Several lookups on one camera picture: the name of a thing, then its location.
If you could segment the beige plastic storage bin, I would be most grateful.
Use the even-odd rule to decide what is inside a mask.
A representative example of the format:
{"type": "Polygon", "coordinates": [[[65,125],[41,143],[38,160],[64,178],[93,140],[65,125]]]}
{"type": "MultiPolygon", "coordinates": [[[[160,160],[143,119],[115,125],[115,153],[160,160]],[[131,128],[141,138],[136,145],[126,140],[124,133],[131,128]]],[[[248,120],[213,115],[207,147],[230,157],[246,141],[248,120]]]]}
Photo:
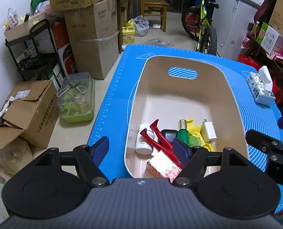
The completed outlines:
{"type": "Polygon", "coordinates": [[[133,178],[151,178],[146,169],[151,155],[135,152],[139,127],[159,120],[158,128],[178,129],[179,120],[213,123],[217,139],[213,149],[232,147],[248,156],[245,130],[234,94],[216,66],[181,57],[152,56],[142,68],[131,106],[124,153],[125,167],[133,178]]]}

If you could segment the brown paper sack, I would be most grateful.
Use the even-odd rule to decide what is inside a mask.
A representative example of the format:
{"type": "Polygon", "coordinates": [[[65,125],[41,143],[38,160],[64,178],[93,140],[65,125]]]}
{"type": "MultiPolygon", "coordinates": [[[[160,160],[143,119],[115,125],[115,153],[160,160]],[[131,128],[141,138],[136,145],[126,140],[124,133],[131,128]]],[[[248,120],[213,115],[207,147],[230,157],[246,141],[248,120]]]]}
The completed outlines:
{"type": "Polygon", "coordinates": [[[33,161],[32,151],[24,139],[17,138],[0,149],[0,167],[15,175],[33,161]]]}

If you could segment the white charger plug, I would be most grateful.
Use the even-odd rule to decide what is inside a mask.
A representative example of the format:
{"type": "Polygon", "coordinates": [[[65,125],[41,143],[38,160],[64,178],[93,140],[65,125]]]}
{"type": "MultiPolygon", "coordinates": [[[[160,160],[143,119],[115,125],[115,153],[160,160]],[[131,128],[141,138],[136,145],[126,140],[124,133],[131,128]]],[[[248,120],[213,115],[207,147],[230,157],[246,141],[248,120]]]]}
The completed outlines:
{"type": "Polygon", "coordinates": [[[202,135],[204,142],[208,144],[212,144],[217,139],[216,131],[211,121],[203,121],[200,134],[202,135]]]}

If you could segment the open cardboard box on floor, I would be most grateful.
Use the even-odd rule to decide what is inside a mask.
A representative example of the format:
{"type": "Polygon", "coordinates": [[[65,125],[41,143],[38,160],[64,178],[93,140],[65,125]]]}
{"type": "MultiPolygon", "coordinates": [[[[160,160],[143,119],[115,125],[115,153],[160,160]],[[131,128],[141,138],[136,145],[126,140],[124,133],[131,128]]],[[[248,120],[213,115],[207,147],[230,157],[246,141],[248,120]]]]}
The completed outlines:
{"type": "Polygon", "coordinates": [[[58,119],[57,91],[50,80],[18,83],[9,93],[15,100],[2,117],[0,149],[17,138],[45,149],[58,119]]]}

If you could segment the yellow toy block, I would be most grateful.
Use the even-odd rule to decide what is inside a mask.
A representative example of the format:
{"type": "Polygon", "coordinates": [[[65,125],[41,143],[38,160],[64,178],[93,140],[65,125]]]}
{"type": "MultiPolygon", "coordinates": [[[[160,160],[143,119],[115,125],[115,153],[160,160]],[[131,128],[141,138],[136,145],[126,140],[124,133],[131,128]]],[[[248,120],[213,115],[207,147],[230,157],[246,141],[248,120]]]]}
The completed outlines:
{"type": "Polygon", "coordinates": [[[213,147],[210,143],[206,143],[200,133],[202,126],[195,126],[193,124],[193,119],[187,120],[187,130],[189,132],[189,146],[202,146],[209,150],[213,151],[213,147]]]}

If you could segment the red plastic tongs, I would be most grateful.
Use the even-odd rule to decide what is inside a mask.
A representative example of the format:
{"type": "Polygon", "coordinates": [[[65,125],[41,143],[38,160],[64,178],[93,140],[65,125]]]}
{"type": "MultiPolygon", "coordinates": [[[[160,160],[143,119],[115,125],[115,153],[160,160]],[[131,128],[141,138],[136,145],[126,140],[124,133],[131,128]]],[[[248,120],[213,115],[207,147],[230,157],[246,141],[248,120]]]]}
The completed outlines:
{"type": "Polygon", "coordinates": [[[163,151],[164,154],[171,159],[171,161],[176,164],[179,168],[183,168],[182,164],[176,157],[174,151],[173,151],[173,145],[171,142],[169,142],[159,131],[157,124],[159,122],[159,119],[156,119],[151,125],[150,129],[153,130],[154,134],[157,136],[159,139],[160,143],[156,142],[154,139],[152,139],[148,134],[147,134],[147,129],[143,129],[140,132],[140,135],[145,138],[145,140],[148,142],[148,144],[152,147],[155,147],[158,151],[163,151]]]}

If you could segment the green bottle with metal cap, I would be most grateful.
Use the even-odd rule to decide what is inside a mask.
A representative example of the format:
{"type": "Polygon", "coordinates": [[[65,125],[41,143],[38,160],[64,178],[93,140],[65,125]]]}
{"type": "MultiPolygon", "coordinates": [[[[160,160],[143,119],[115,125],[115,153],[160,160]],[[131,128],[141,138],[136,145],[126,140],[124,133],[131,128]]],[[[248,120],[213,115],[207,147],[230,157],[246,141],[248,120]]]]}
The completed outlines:
{"type": "Polygon", "coordinates": [[[177,133],[177,138],[180,138],[189,147],[201,146],[202,143],[199,138],[193,136],[187,130],[187,121],[185,119],[179,120],[179,131],[177,133]]]}

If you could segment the white tissue pack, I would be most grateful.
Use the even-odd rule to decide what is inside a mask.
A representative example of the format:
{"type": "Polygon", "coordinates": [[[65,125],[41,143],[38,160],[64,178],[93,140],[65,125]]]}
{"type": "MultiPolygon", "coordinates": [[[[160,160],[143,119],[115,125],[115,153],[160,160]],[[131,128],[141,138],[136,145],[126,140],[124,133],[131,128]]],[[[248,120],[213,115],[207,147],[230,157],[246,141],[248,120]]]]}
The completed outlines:
{"type": "Polygon", "coordinates": [[[257,73],[250,72],[246,81],[254,101],[265,106],[271,106],[276,97],[272,92],[273,81],[267,66],[261,67],[257,73]]]}

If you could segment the red patterned box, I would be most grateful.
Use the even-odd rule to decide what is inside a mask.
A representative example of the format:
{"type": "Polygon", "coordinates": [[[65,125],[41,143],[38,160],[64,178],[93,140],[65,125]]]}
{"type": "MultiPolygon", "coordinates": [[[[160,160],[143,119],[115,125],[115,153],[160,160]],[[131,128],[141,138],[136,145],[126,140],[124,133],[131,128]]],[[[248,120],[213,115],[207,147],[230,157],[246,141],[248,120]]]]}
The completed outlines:
{"type": "Polygon", "coordinates": [[[154,157],[147,161],[146,169],[153,177],[168,178],[170,182],[173,182],[182,171],[163,151],[159,151],[154,157]]]}

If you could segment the black small case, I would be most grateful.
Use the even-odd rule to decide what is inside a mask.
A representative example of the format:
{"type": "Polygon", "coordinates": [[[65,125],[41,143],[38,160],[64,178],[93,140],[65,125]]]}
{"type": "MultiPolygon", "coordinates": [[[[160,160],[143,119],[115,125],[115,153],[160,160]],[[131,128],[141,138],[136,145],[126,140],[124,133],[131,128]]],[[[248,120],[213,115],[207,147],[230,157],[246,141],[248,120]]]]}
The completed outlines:
{"type": "Polygon", "coordinates": [[[163,129],[161,134],[167,139],[170,143],[177,137],[178,131],[174,129],[163,129]]]}

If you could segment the green clear lidded container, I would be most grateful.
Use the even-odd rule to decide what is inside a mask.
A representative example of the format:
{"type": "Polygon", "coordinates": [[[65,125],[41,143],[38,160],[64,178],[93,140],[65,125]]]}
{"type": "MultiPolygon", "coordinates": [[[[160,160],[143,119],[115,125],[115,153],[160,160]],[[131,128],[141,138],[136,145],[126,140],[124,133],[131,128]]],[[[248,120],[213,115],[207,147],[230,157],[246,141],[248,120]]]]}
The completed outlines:
{"type": "Polygon", "coordinates": [[[66,122],[79,123],[93,119],[95,83],[89,73],[65,76],[57,98],[59,117],[66,122]]]}

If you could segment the blue silicone baking mat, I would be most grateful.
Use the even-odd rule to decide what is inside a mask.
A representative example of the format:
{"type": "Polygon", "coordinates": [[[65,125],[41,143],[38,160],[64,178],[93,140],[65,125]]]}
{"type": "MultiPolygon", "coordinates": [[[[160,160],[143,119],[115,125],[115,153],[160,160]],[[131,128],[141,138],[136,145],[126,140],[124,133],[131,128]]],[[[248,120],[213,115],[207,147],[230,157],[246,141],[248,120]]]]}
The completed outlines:
{"type": "MultiPolygon", "coordinates": [[[[100,164],[100,170],[108,180],[128,178],[124,153],[131,115],[131,106],[142,68],[152,56],[181,57],[212,64],[219,68],[230,85],[238,105],[245,133],[254,129],[283,143],[283,130],[277,125],[281,113],[275,104],[263,106],[254,102],[246,79],[253,68],[236,61],[213,55],[182,49],[131,45],[126,48],[111,79],[99,113],[91,131],[88,144],[92,145],[103,136],[109,138],[108,154],[100,164]]],[[[266,166],[266,155],[248,146],[247,158],[259,169],[266,166]]]]}

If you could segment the white cylindrical bottle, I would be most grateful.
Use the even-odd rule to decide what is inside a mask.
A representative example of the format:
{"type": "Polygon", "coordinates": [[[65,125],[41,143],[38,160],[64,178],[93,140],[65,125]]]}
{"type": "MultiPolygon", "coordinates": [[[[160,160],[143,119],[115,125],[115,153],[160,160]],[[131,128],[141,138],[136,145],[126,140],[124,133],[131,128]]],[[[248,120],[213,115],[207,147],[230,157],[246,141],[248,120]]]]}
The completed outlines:
{"type": "Polygon", "coordinates": [[[135,152],[141,155],[151,155],[153,153],[153,147],[146,141],[146,139],[140,134],[143,129],[147,129],[147,134],[150,138],[155,139],[153,130],[150,128],[149,123],[142,123],[137,133],[135,152]]]}

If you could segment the green white carton box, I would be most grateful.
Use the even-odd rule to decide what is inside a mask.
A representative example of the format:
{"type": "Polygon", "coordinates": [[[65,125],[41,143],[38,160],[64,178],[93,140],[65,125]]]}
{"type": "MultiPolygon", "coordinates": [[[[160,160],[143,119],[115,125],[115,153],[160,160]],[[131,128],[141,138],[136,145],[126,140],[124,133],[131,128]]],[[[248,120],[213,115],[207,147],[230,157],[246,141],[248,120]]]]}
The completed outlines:
{"type": "Polygon", "coordinates": [[[263,22],[259,31],[256,42],[265,50],[267,54],[271,54],[280,34],[267,23],[263,22]]]}

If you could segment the black metal shelf rack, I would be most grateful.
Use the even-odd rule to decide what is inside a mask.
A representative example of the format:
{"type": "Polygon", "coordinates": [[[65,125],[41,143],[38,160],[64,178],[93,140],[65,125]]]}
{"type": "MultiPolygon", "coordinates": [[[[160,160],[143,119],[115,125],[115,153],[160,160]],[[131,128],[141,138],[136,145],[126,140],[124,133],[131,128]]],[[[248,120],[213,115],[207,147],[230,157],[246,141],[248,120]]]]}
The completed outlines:
{"type": "Polygon", "coordinates": [[[48,19],[33,25],[26,36],[6,40],[5,46],[23,81],[50,80],[61,88],[65,73],[48,19]]]}

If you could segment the white chest freezer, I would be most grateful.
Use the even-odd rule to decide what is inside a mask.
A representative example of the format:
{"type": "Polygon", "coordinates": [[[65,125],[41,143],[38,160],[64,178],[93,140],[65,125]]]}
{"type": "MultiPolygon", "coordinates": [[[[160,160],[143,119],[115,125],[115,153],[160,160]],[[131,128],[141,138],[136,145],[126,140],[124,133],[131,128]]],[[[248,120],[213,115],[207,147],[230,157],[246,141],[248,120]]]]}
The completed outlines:
{"type": "Polygon", "coordinates": [[[217,32],[217,53],[222,58],[238,60],[248,26],[254,21],[254,14],[260,5],[251,0],[216,0],[212,25],[217,32]]]}

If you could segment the green black bicycle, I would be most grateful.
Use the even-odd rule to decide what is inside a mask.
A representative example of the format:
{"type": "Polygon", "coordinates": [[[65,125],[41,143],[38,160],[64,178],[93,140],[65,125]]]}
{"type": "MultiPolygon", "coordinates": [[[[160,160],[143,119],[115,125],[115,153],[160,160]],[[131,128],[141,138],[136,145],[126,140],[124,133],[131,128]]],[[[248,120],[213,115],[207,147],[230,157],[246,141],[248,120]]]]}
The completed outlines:
{"type": "Polygon", "coordinates": [[[181,22],[185,32],[197,42],[196,51],[217,55],[218,37],[212,16],[219,5],[213,0],[183,0],[181,22]]]}

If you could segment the large taped cardboard box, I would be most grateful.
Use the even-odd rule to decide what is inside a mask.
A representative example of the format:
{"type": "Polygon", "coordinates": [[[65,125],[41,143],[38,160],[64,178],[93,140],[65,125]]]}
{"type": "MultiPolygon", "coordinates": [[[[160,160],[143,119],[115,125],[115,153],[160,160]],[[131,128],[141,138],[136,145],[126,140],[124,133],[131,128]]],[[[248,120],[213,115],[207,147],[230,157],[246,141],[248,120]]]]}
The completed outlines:
{"type": "Polygon", "coordinates": [[[78,71],[105,79],[119,56],[117,0],[103,0],[64,15],[78,71]]]}

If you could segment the yellow plastic jug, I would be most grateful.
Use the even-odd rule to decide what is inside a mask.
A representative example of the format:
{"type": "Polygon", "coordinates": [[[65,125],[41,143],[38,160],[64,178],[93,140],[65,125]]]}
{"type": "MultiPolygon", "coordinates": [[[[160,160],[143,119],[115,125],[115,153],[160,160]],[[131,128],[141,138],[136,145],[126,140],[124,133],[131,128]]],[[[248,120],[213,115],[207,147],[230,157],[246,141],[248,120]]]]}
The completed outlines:
{"type": "Polygon", "coordinates": [[[127,46],[135,43],[135,22],[129,20],[126,26],[122,27],[122,45],[127,46]]]}

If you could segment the wooden chair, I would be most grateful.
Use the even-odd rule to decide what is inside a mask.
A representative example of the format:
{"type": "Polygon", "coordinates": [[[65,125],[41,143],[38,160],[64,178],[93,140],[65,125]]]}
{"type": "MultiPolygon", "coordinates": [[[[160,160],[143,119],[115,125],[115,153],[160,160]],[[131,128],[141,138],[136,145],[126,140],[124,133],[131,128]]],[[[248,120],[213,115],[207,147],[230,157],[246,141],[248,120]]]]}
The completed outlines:
{"type": "Polygon", "coordinates": [[[144,17],[153,16],[160,17],[160,28],[163,32],[166,31],[167,24],[167,9],[168,3],[164,0],[139,0],[140,14],[144,17]]]}

